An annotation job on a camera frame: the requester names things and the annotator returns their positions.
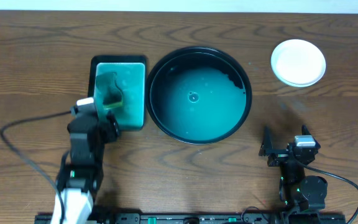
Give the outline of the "green scouring sponge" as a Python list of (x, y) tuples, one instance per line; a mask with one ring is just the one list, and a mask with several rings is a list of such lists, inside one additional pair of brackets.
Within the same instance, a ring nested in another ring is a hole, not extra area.
[(122, 107), (123, 92), (117, 85), (117, 73), (107, 72), (96, 77), (96, 88), (102, 94), (102, 105), (106, 110)]

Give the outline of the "white plate with green smear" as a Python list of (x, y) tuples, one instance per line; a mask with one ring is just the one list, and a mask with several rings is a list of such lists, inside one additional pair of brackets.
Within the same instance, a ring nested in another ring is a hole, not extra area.
[(270, 58), (275, 76), (289, 86), (304, 88), (317, 83), (325, 74), (322, 51), (306, 40), (290, 39), (278, 44)]

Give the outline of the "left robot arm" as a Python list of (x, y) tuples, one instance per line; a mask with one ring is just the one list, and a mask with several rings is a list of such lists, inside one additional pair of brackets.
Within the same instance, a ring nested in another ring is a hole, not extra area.
[(62, 156), (51, 223), (88, 221), (103, 181), (105, 145), (119, 136), (114, 115), (108, 113), (103, 121), (93, 103), (75, 105), (71, 112), (75, 115), (67, 126), (71, 148)]

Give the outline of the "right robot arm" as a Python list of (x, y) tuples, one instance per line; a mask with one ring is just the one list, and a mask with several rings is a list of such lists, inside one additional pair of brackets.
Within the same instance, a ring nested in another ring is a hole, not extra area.
[(320, 222), (319, 211), (325, 208), (328, 183), (323, 177), (305, 175), (305, 167), (315, 160), (320, 147), (305, 125), (284, 149), (273, 146), (270, 130), (264, 128), (259, 156), (268, 158), (269, 167), (280, 168), (279, 196), (286, 204), (281, 212), (270, 215), (269, 223)]

